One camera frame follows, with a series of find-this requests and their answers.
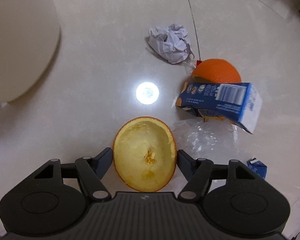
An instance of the plastic bag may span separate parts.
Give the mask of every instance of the plastic bag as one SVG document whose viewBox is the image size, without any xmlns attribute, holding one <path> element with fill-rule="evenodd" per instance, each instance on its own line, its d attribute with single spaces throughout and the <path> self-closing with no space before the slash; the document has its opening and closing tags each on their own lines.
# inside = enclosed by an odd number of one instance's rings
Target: plastic bag
<svg viewBox="0 0 300 240">
<path fill-rule="evenodd" d="M 196 68 L 197 60 L 194 58 L 188 57 L 186 60 L 178 63 L 178 65 L 184 66 L 186 70 L 186 75 L 191 77 L 192 71 Z"/>
<path fill-rule="evenodd" d="M 177 148 L 192 158 L 207 158 L 215 164 L 228 164 L 238 159 L 235 147 L 236 129 L 229 122 L 202 118 L 191 118 L 173 124 L 172 133 Z"/>
</svg>

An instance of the crumpled white paper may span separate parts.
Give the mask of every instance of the crumpled white paper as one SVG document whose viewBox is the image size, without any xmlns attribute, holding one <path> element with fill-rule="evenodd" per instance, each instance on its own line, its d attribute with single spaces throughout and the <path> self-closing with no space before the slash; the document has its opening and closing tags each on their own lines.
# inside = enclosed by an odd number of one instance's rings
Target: crumpled white paper
<svg viewBox="0 0 300 240">
<path fill-rule="evenodd" d="M 156 27 L 149 29 L 149 45 L 161 57 L 175 64 L 185 60 L 189 55 L 194 55 L 191 49 L 186 29 L 178 24 L 167 28 Z"/>
</svg>

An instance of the white floor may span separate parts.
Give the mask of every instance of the white floor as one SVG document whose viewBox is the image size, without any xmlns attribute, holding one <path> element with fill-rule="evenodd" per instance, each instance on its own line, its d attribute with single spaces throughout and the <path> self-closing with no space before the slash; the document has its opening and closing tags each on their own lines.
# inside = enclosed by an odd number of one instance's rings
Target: white floor
<svg viewBox="0 0 300 240">
<path fill-rule="evenodd" d="M 0 106 L 0 199 L 51 158 L 73 162 L 111 146 L 138 116 L 169 126 L 186 113 L 174 106 L 187 78 L 149 48 L 148 28 L 182 24 L 196 59 L 230 61 L 263 98 L 254 135 L 238 131 L 242 161 L 257 157 L 266 180 L 291 205 L 284 234 L 300 230 L 300 0 L 54 0 L 62 30 L 59 52 L 24 96 Z M 159 99 L 142 105 L 137 86 L 155 83 Z M 166 190 L 182 186 L 174 180 Z M 110 168 L 103 183 L 129 190 Z"/>
</svg>

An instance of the white round object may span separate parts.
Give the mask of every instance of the white round object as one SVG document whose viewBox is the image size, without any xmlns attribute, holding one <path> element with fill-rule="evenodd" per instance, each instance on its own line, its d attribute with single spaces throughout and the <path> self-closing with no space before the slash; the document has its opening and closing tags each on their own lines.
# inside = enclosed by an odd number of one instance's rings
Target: white round object
<svg viewBox="0 0 300 240">
<path fill-rule="evenodd" d="M 136 97 L 140 103 L 153 104 L 159 97 L 159 89 L 151 82 L 144 82 L 137 87 Z"/>
<path fill-rule="evenodd" d="M 0 103 L 21 96 L 39 79 L 59 30 L 53 0 L 0 0 Z"/>
</svg>

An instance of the blue carton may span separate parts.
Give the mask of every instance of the blue carton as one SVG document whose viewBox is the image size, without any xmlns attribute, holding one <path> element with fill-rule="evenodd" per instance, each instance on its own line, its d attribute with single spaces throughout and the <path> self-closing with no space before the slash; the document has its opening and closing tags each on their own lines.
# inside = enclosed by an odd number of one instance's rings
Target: blue carton
<svg viewBox="0 0 300 240">
<path fill-rule="evenodd" d="M 262 99 L 251 83 L 186 82 L 176 106 L 204 119 L 229 119 L 248 133 L 253 133 Z"/>
<path fill-rule="evenodd" d="M 250 161 L 247 161 L 247 166 L 250 170 L 258 174 L 261 178 L 265 179 L 267 174 L 267 166 L 264 165 L 261 161 L 253 158 Z"/>
</svg>

